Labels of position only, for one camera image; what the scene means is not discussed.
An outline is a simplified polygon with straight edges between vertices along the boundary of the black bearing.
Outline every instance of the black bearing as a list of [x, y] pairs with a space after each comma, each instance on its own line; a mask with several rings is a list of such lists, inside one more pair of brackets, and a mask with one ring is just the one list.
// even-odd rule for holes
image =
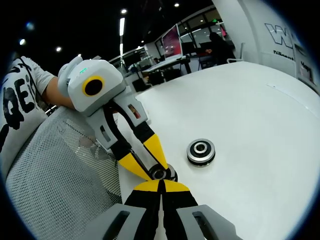
[[202, 138], [192, 141], [187, 147], [186, 154], [191, 164], [203, 167], [213, 161], [216, 150], [211, 141]]

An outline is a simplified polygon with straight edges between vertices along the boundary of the gray mesh fabric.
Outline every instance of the gray mesh fabric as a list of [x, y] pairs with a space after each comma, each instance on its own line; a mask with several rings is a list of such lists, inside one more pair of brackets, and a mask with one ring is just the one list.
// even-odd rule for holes
[[121, 203], [117, 162], [75, 111], [60, 107], [30, 137], [6, 179], [22, 220], [40, 240], [73, 240]]

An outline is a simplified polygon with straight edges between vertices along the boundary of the monitor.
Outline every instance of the monitor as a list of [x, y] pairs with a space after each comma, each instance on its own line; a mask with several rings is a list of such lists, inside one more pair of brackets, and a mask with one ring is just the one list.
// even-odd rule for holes
[[196, 48], [193, 42], [182, 42], [181, 43], [183, 54], [192, 54], [196, 52]]
[[141, 61], [140, 53], [136, 52], [131, 55], [127, 55], [123, 58], [126, 67], [128, 68], [130, 65], [138, 63]]
[[166, 60], [183, 56], [177, 25], [174, 25], [165, 35], [163, 35], [162, 43]]

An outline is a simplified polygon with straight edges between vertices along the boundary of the t-shirt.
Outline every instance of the t-shirt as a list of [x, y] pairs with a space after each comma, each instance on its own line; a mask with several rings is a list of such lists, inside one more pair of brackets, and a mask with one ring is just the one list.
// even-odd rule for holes
[[0, 161], [2, 178], [30, 135], [47, 118], [36, 101], [36, 88], [42, 94], [54, 77], [30, 58], [15, 59], [1, 81], [0, 92]]

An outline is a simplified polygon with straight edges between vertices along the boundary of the white table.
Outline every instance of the white table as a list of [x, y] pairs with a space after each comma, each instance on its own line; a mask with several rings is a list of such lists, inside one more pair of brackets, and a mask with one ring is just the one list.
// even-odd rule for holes
[[[171, 58], [171, 59], [168, 59], [168, 60], [165, 60], [165, 61], [161, 61], [161, 62], [149, 67], [148, 69], [143, 70], [142, 72], [143, 73], [152, 73], [152, 72], [154, 72], [156, 70], [159, 70], [159, 69], [162, 69], [162, 68], [166, 68], [166, 67], [168, 68], [170, 66], [178, 64], [181, 60], [185, 60], [186, 58], [187, 58], [186, 56], [179, 56], [177, 58]], [[185, 63], [185, 67], [187, 69], [187, 73], [190, 74], [191, 70], [190, 70], [188, 62]]]
[[[182, 76], [137, 99], [167, 162], [199, 205], [232, 222], [244, 240], [282, 240], [292, 233], [320, 176], [320, 98], [309, 87], [278, 70], [237, 62]], [[123, 117], [118, 127], [148, 161]], [[186, 156], [188, 144], [200, 138], [216, 150], [203, 168]], [[143, 180], [121, 166], [119, 176], [125, 201]]]

